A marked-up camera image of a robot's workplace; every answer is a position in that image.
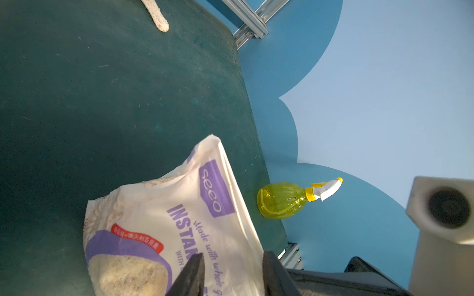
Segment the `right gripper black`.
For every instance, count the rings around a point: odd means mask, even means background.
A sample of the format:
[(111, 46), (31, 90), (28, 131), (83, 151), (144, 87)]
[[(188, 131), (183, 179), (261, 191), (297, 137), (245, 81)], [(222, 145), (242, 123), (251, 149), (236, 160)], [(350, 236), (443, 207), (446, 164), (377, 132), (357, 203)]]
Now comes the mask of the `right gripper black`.
[(303, 296), (409, 296), (405, 288), (380, 270), (353, 257), (344, 272), (287, 270)]

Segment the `instant oats bag white purple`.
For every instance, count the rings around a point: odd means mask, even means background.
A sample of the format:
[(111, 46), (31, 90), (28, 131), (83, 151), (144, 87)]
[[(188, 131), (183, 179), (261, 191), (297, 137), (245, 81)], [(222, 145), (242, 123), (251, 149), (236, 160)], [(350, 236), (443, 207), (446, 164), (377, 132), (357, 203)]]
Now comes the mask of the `instant oats bag white purple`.
[(89, 201), (83, 246), (98, 296), (163, 296), (194, 254), (205, 295), (264, 295), (264, 250), (214, 135), (163, 177)]

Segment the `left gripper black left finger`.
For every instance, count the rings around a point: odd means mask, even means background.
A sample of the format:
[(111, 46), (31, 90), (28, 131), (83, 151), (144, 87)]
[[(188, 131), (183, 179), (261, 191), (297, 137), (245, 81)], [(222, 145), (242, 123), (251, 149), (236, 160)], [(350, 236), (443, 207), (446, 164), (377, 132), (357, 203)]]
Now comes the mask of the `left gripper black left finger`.
[(166, 296), (203, 296), (205, 262), (202, 253), (194, 254), (180, 272)]

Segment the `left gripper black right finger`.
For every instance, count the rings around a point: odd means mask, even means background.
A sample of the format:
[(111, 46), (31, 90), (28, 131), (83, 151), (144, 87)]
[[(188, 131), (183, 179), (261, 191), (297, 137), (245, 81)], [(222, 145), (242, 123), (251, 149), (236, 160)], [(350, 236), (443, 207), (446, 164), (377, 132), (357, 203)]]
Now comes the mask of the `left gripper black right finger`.
[(290, 275), (273, 252), (264, 252), (262, 270), (265, 296), (301, 295)]

